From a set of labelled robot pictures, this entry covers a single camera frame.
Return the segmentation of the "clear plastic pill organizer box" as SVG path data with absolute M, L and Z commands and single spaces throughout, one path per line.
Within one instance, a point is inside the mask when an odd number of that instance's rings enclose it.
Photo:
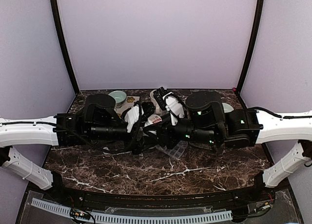
M 166 147 L 161 147 L 156 145 L 156 149 L 160 152 L 170 156 L 173 159 L 179 160 L 183 155 L 188 143 L 185 141 L 180 141 L 173 149 L 168 149 Z

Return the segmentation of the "small white bottle cap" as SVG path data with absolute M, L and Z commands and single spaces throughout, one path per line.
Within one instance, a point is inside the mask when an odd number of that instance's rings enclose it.
M 105 154 L 110 153 L 110 151 L 109 151 L 109 149 L 107 147 L 104 147 L 102 150 L 103 150 L 103 153 L 105 153 Z

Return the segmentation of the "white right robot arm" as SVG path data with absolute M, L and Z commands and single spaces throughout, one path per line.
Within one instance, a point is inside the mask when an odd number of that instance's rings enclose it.
M 173 148 L 180 141 L 225 146 L 253 147 L 273 141 L 295 140 L 293 148 L 272 167 L 258 173 L 249 198 L 260 201 L 268 188 L 276 187 L 301 165 L 312 161 L 312 113 L 277 114 L 261 107 L 225 112 L 219 93 L 198 91 L 182 101 L 159 88 L 154 98 L 170 114 L 156 129 L 159 144 Z

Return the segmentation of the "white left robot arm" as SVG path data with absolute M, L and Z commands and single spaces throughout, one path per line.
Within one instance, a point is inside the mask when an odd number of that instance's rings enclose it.
M 39 119 L 0 120 L 0 166 L 28 180 L 59 203 L 69 198 L 62 187 L 62 177 L 36 165 L 15 148 L 16 145 L 93 146 L 95 140 L 121 140 L 125 151 L 136 141 L 144 114 L 140 101 L 130 107 L 123 118 L 115 111 L 116 101 L 107 94 L 86 98 L 76 114 L 60 113 Z

